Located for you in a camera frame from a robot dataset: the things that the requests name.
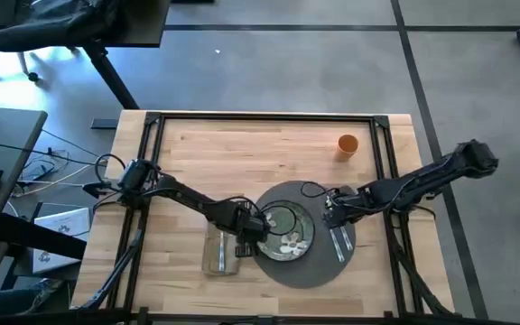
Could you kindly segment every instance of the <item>white cable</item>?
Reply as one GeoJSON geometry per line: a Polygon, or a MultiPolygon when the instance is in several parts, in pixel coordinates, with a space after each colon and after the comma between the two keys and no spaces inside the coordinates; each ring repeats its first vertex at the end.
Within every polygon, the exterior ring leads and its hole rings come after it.
{"type": "Polygon", "coordinates": [[[74,184],[74,183],[64,183],[64,182],[56,182],[56,181],[20,181],[21,183],[25,183],[29,186],[29,184],[54,184],[54,185],[65,185],[65,186],[84,186],[85,184],[74,184]]]}
{"type": "Polygon", "coordinates": [[[48,185],[45,185],[45,186],[43,186],[43,187],[41,187],[41,188],[39,188],[39,189],[36,189],[36,190],[30,190],[30,191],[25,192],[25,193],[12,194],[12,197],[13,197],[13,198],[21,198],[21,197],[24,197],[24,196],[26,196],[26,195],[34,194],[34,193],[40,192],[40,191],[42,191],[42,190],[49,189],[51,186],[58,185],[58,184],[60,184],[62,181],[65,181],[65,180],[67,180],[69,177],[73,177],[73,176],[79,174],[80,172],[85,171],[85,170],[86,170],[87,168],[89,168],[89,167],[91,167],[91,165],[83,166],[83,167],[81,167],[80,169],[76,170],[75,172],[73,172],[73,173],[71,173],[71,174],[69,174],[69,175],[67,175],[67,176],[64,176],[64,177],[62,177],[62,178],[60,178],[60,179],[58,179],[58,180],[56,180],[56,181],[52,181],[52,182],[50,182],[48,185]]]}
{"type": "Polygon", "coordinates": [[[15,209],[14,205],[11,204],[10,201],[7,201],[7,205],[9,206],[9,208],[11,208],[11,210],[14,211],[15,216],[19,218],[19,213],[17,213],[17,210],[15,209]]]}

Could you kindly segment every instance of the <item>black metal frame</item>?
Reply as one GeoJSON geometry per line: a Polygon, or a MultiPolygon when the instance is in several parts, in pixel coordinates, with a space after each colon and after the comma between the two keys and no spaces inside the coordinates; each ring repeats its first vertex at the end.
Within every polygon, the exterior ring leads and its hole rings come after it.
{"type": "MultiPolygon", "coordinates": [[[[139,144],[138,150],[138,158],[144,158],[145,152],[147,149],[147,144],[150,138],[150,132],[152,125],[158,125],[157,134],[154,139],[154,147],[153,147],[153,156],[152,161],[157,163],[157,156],[159,155],[159,150],[162,144],[163,139],[163,129],[164,129],[164,121],[169,119],[208,119],[208,120],[262,120],[262,121],[327,121],[327,122],[355,122],[355,123],[365,123],[368,124],[370,129],[371,141],[373,144],[373,154],[375,157],[375,166],[376,166],[376,176],[377,178],[383,179],[385,177],[384,165],[381,155],[380,141],[378,128],[382,131],[382,134],[385,138],[385,149],[388,157],[388,166],[391,173],[391,177],[397,177],[398,171],[396,166],[396,158],[395,158],[395,149],[393,147],[392,136],[390,132],[390,123],[388,121],[388,116],[350,116],[350,115],[295,115],[295,114],[254,114],[254,113],[183,113],[183,112],[148,112],[146,113],[146,117],[144,120],[144,130],[142,132],[142,137],[139,144]]],[[[145,207],[142,209],[142,214],[145,214],[145,218],[140,217],[140,224],[147,222],[147,215],[149,207],[145,207]]],[[[125,249],[127,245],[129,232],[131,229],[131,219],[133,218],[133,211],[130,209],[126,212],[124,226],[122,228],[122,236],[120,238],[120,243],[118,245],[118,255],[120,256],[121,252],[125,249]]],[[[406,310],[406,301],[404,298],[404,288],[403,281],[400,274],[400,267],[398,258],[396,257],[396,253],[394,251],[394,247],[400,245],[397,242],[396,236],[394,234],[396,229],[399,229],[393,225],[392,216],[389,213],[384,214],[385,220],[385,232],[386,232],[386,240],[388,243],[388,254],[391,263],[391,272],[393,278],[393,285],[395,288],[395,300],[397,305],[397,311],[399,315],[407,314],[406,310]]],[[[406,226],[408,222],[408,217],[406,214],[403,214],[400,219],[400,235],[404,242],[404,251],[407,254],[410,262],[414,265],[413,261],[413,250],[411,244],[410,233],[408,231],[408,227],[406,226]]],[[[139,270],[139,261],[141,258],[141,250],[138,252],[138,255],[135,257],[134,263],[132,265],[130,276],[128,278],[127,290],[125,293],[125,305],[124,309],[131,311],[132,302],[135,294],[135,283],[137,280],[137,273],[139,270]]],[[[423,313],[423,304],[421,300],[421,296],[413,288],[413,305],[414,311],[416,313],[423,313]]],[[[108,308],[116,307],[116,296],[117,296],[117,286],[108,296],[108,308]]],[[[147,316],[148,320],[185,320],[185,321],[234,321],[234,320],[242,320],[242,319],[250,319],[250,316],[211,316],[211,315],[173,315],[173,314],[149,314],[147,316]]],[[[278,317],[278,320],[286,321],[286,322],[301,322],[301,323],[355,323],[355,324],[366,324],[366,323],[378,323],[385,318],[322,318],[322,317],[278,317]]]]}

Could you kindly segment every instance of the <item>concrete floor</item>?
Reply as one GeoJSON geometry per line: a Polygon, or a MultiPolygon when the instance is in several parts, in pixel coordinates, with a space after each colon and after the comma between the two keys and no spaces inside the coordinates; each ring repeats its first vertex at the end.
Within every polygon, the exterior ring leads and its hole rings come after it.
{"type": "MultiPolygon", "coordinates": [[[[401,0],[409,25],[519,25],[520,0],[401,0]]],[[[168,24],[395,25],[390,0],[217,0],[175,5],[168,24]]],[[[520,47],[514,32],[409,32],[413,55],[443,152],[477,138],[500,158],[497,173],[460,180],[459,206],[488,314],[520,322],[520,47]]],[[[144,109],[408,113],[424,163],[431,150],[398,32],[166,32],[162,48],[113,49],[109,58],[144,109]]],[[[21,74],[0,54],[0,107],[45,109],[45,128],[108,152],[114,132],[90,131],[92,117],[120,106],[82,51],[33,51],[21,74]]],[[[70,149],[42,135],[39,149],[70,149]]],[[[78,167],[69,166],[65,172],[78,167]]],[[[91,172],[72,182],[92,181],[91,172]]],[[[16,200],[31,215],[38,200],[89,205],[77,189],[16,200]]],[[[457,311],[472,315],[447,212],[438,229],[457,311]]]]}

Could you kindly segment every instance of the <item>wooden table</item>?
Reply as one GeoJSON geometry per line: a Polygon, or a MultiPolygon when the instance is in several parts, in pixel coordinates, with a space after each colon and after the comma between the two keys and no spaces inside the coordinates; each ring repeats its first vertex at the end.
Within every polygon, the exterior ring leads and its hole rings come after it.
{"type": "MultiPolygon", "coordinates": [[[[122,112],[112,153],[124,161],[137,155],[145,114],[122,112]]],[[[411,117],[388,117],[398,171],[405,174],[421,167],[411,117]]],[[[358,186],[376,180],[370,136],[368,125],[353,122],[166,119],[159,164],[213,199],[246,195],[257,200],[283,181],[358,186]],[[336,141],[343,134],[355,135],[360,147],[349,162],[333,162],[336,141]]],[[[121,172],[121,166],[110,162],[108,177],[117,178],[121,172]]],[[[96,214],[73,305],[91,297],[112,270],[124,213],[124,208],[112,205],[96,214]]],[[[273,281],[252,258],[242,260],[238,275],[205,276],[200,263],[206,226],[197,212],[171,200],[153,199],[135,289],[136,311],[147,306],[150,313],[173,314],[377,317],[384,311],[396,313],[381,215],[356,224],[355,256],[336,279],[312,289],[293,289],[273,281]]],[[[420,275],[452,310],[433,217],[416,210],[409,226],[420,275]]],[[[407,308],[412,310],[410,284],[402,274],[407,308]]],[[[117,306],[123,305],[126,274],[122,279],[117,306]]]]}

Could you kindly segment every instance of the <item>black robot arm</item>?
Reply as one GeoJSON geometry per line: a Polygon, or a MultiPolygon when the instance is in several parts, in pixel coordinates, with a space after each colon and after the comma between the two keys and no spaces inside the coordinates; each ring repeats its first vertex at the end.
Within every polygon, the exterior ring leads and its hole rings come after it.
{"type": "Polygon", "coordinates": [[[173,176],[160,172],[149,161],[131,161],[117,185],[123,192],[123,201],[161,196],[198,211],[218,229],[237,236],[237,257],[251,256],[255,243],[265,242],[270,231],[265,215],[252,200],[245,197],[213,200],[173,176]],[[153,172],[158,174],[156,185],[144,190],[144,184],[153,172]]]}
{"type": "Polygon", "coordinates": [[[407,211],[423,196],[436,196],[441,188],[462,176],[482,178],[492,174],[498,159],[486,144],[476,140],[459,144],[454,152],[397,179],[372,181],[352,194],[348,187],[333,190],[327,200],[324,222],[329,228],[355,223],[384,210],[407,211]]]}

